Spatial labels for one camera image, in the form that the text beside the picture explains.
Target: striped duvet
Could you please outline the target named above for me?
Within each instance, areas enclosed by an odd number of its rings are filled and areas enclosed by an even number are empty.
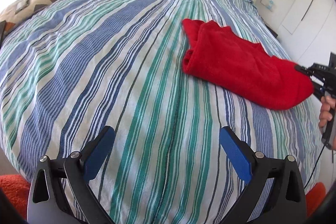
[[[305,182],[320,149],[310,100],[271,111],[183,74],[184,18],[229,25],[288,58],[251,0],[58,0],[1,48],[0,144],[11,163],[30,181],[41,155],[66,157],[112,126],[114,148],[90,186],[127,224],[218,223],[244,187],[219,145],[226,125],[268,157],[294,155]]]

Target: finger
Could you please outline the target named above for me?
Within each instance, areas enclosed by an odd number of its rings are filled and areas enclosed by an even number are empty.
[[[333,118],[333,116],[331,115],[331,113],[324,111],[320,113],[319,119],[325,119],[327,121],[331,121],[331,119]]]
[[[320,120],[320,122],[319,122],[319,127],[320,127],[320,128],[321,128],[321,127],[324,127],[326,124],[327,124],[327,120],[326,120],[326,119],[322,119],[322,120]]]
[[[326,102],[327,102],[328,104],[330,104],[330,106],[331,106],[333,109],[335,109],[335,104],[336,104],[336,100],[335,100],[335,99],[331,98],[330,96],[327,96],[325,100],[326,100]]]
[[[321,112],[323,112],[323,111],[329,112],[330,111],[330,105],[327,104],[327,103],[322,104],[322,106],[321,106]]]

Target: black gripper frame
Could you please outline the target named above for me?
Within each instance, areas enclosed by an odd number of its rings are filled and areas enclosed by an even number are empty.
[[[98,136],[88,142],[80,152],[72,152],[67,158],[50,160],[42,156],[38,162],[28,200],[29,224],[114,224],[100,205],[88,182],[98,173],[114,143],[114,130],[105,126]],[[90,170],[87,161],[94,155]],[[87,222],[77,219],[65,196],[61,178],[68,179],[81,211]]]
[[[295,158],[292,155],[286,156],[284,160],[267,158],[263,153],[253,152],[229,127],[225,129],[245,158],[251,162],[252,179],[220,224],[303,223],[307,217],[305,190]],[[262,213],[248,221],[269,178],[274,180]]]
[[[332,98],[336,98],[336,68],[335,64],[333,64],[333,60],[336,56],[331,53],[330,54],[330,66],[325,66],[321,64],[314,63],[311,67],[305,68],[300,65],[296,65],[295,69],[299,72],[311,77],[316,77],[320,80],[323,85],[320,85],[314,81],[312,81],[314,86],[314,95],[320,101],[322,96],[330,95]],[[334,120],[335,120],[335,110],[330,109],[330,114],[332,115],[331,121],[327,122],[327,126],[323,132],[321,141],[322,143],[330,150],[333,149],[333,143],[335,139],[335,128],[334,128]]]

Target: hand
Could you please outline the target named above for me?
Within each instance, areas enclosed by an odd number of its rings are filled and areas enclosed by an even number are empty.
[[[336,99],[332,99],[330,96],[322,97],[321,98],[322,106],[321,106],[321,112],[320,112],[320,122],[319,122],[319,128],[322,129],[327,122],[329,122],[332,119],[332,115],[329,113],[330,108],[335,109]],[[336,149],[336,138],[334,140],[333,149]]]

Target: metal screw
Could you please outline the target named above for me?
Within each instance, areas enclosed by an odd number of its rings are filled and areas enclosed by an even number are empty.
[[[46,161],[47,158],[48,158],[48,156],[46,156],[46,155],[40,157],[40,162],[44,162],[44,161]]]
[[[295,161],[295,158],[292,155],[288,155],[287,158],[289,161]]]
[[[78,158],[78,156],[79,156],[79,152],[78,151],[74,151],[74,152],[72,152],[70,154],[70,157],[73,158],[73,159]]]
[[[264,157],[264,153],[263,153],[263,152],[260,152],[260,151],[257,151],[257,152],[255,153],[255,156],[256,156],[257,158],[262,159],[262,158]]]

